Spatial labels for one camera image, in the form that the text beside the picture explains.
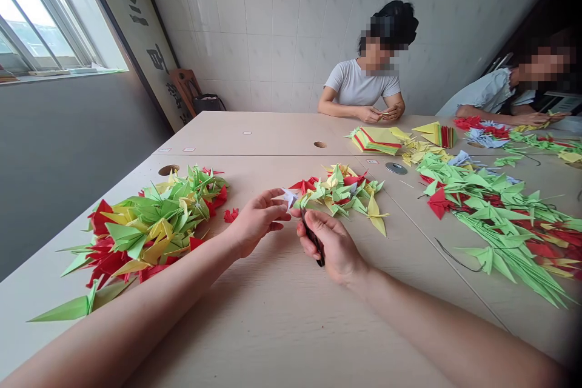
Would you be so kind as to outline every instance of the window sill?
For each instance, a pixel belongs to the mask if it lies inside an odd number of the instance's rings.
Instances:
[[[86,74],[71,74],[71,75],[64,75],[64,76],[16,76],[18,78],[15,82],[3,82],[0,83],[0,87],[10,86],[10,85],[20,85],[26,84],[31,82],[41,82],[41,81],[55,81],[55,80],[66,80],[66,79],[73,79],[73,78],[83,78],[87,76],[102,76],[102,75],[109,75],[115,73],[125,73],[128,70],[115,70],[110,72],[96,72],[96,73],[86,73]]]

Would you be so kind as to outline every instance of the person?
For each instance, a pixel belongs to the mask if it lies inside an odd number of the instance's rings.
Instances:
[[[405,105],[398,76],[389,62],[397,50],[407,50],[416,38],[417,27],[410,3],[392,1],[376,12],[368,31],[360,37],[359,58],[333,68],[319,99],[318,112],[356,116],[367,123],[399,119]],[[380,97],[388,108],[385,112],[374,107]]]
[[[287,202],[275,198],[283,193],[271,189],[251,199],[227,230],[76,323],[0,387],[121,386],[222,273],[249,256],[268,232],[281,230],[281,221],[301,216],[298,209],[287,213]],[[554,360],[481,318],[374,268],[337,219],[308,210],[306,223],[321,242],[331,279],[375,310],[454,384],[557,385],[562,368]],[[302,221],[296,232],[305,253],[319,259]]]
[[[560,121],[570,114],[539,113],[530,103],[534,101],[537,83],[555,81],[569,63],[567,48],[538,47],[535,55],[517,67],[493,71],[467,85],[436,115],[463,118],[478,115],[483,120],[536,127],[547,121]],[[520,84],[527,88],[523,93],[516,92]],[[509,105],[510,115],[498,113],[504,104]]]

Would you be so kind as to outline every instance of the glass pane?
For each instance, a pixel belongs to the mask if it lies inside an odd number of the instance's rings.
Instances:
[[[16,0],[35,25],[55,56],[74,56],[74,52],[47,12],[41,0]],[[10,0],[0,0],[0,14],[35,56],[50,56],[34,31]]]
[[[13,53],[8,42],[2,36],[2,33],[0,33],[0,53]]]

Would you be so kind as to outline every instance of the white table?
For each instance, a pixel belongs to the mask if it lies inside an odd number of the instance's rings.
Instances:
[[[401,128],[410,131],[434,119],[410,117]],[[165,180],[158,171],[170,164],[180,166],[182,174],[188,165],[213,166],[225,171],[231,184],[227,204],[210,222],[214,235],[228,226],[222,220],[225,208],[242,207],[266,188],[322,177],[322,164],[350,164],[359,174],[369,169],[376,179],[386,180],[385,192],[377,200],[381,211],[390,213],[385,219],[389,237],[383,238],[356,212],[350,214],[352,221],[343,219],[368,260],[563,360],[566,332],[576,312],[554,309],[525,285],[512,284],[495,272],[487,277],[463,271],[441,253],[434,237],[448,248],[485,243],[450,215],[438,221],[426,200],[416,199],[424,187],[417,183],[414,169],[396,176],[383,167],[399,157],[351,149],[350,140],[342,137],[353,129],[346,127],[350,123],[359,125],[323,115],[203,113],[161,147],[171,151],[156,151],[103,198],[115,203],[150,181]],[[327,147],[315,147],[315,141]],[[184,152],[188,146],[196,150]],[[524,159],[507,172],[524,179],[530,190],[540,188],[544,196],[566,193],[552,202],[580,216],[576,199],[580,170],[556,156],[534,157],[542,162],[540,167]],[[369,164],[367,158],[379,163]],[[480,158],[491,164],[495,156]],[[0,283],[0,301],[8,308],[0,311],[0,344],[9,344],[0,349],[0,379],[72,324],[25,321],[87,292],[89,272],[60,278],[71,257],[55,250],[89,240],[80,232],[89,212]],[[575,283],[564,285],[575,291]],[[412,346],[303,255],[290,223],[229,269],[128,385],[348,387],[379,386],[387,380],[395,386],[450,386]]]

